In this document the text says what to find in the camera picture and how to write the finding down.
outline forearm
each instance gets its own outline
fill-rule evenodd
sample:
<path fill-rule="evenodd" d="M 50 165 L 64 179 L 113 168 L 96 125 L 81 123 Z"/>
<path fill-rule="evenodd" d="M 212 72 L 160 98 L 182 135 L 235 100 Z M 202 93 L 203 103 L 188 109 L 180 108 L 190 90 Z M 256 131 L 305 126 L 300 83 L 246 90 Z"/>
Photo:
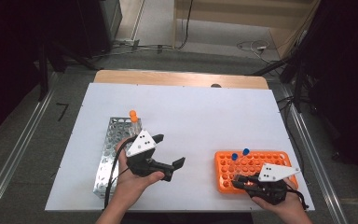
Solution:
<path fill-rule="evenodd" d="M 312 224 L 312 221 L 304 211 L 291 212 L 290 214 L 277 214 L 285 224 Z"/>
<path fill-rule="evenodd" d="M 96 224 L 119 224 L 124 214 L 127 212 L 127 207 L 120 204 L 120 202 L 112 200 L 106 209 L 98 218 Z"/>

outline perforated metal plate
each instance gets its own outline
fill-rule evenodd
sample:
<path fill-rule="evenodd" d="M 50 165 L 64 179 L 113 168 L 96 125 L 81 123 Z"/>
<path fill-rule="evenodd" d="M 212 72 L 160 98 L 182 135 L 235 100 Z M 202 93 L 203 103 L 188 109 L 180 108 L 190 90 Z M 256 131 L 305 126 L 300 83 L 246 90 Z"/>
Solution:
<path fill-rule="evenodd" d="M 117 143 L 123 138 L 131 136 L 129 128 L 131 127 L 130 118 L 110 118 L 109 125 L 106 131 L 106 137 L 103 144 L 103 155 L 101 156 L 101 162 L 98 166 L 97 175 L 95 177 L 94 194 L 100 198 L 105 197 L 106 187 L 109 181 L 109 176 L 112 170 L 113 161 L 116 156 L 115 148 Z M 118 163 L 113 173 L 113 178 L 118 175 Z M 116 188 L 116 181 L 113 183 L 110 190 L 112 195 Z"/>

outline orange cap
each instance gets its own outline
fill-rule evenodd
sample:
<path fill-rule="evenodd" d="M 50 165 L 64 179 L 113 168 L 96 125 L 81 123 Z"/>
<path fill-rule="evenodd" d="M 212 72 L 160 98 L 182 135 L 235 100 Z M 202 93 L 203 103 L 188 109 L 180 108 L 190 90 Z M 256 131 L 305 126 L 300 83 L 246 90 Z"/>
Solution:
<path fill-rule="evenodd" d="M 130 117 L 135 117 L 136 116 L 136 111 L 135 110 L 131 110 L 130 111 Z"/>
<path fill-rule="evenodd" d="M 138 117 L 136 117 L 136 116 L 132 116 L 131 117 L 131 122 L 138 122 Z"/>

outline blue cap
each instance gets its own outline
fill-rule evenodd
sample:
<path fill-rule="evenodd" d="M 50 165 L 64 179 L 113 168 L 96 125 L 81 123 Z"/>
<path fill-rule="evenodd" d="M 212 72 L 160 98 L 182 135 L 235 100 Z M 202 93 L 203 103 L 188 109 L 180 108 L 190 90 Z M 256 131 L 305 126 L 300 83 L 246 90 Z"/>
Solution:
<path fill-rule="evenodd" d="M 246 148 L 243 150 L 242 155 L 246 156 L 249 154 L 249 152 L 251 152 L 251 150 L 249 150 L 249 148 Z"/>
<path fill-rule="evenodd" d="M 231 159 L 234 160 L 234 161 L 236 161 L 237 158 L 238 158 L 238 154 L 234 152 L 234 153 L 231 155 Z"/>

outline wooden edge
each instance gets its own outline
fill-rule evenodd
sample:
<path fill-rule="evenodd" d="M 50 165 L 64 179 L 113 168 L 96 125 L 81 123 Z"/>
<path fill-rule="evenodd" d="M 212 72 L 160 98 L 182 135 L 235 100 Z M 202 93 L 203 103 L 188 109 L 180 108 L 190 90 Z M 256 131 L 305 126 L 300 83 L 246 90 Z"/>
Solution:
<path fill-rule="evenodd" d="M 97 72 L 94 82 L 193 87 L 211 87 L 217 84 L 222 88 L 269 89 L 263 77 L 136 70 L 101 70 Z"/>

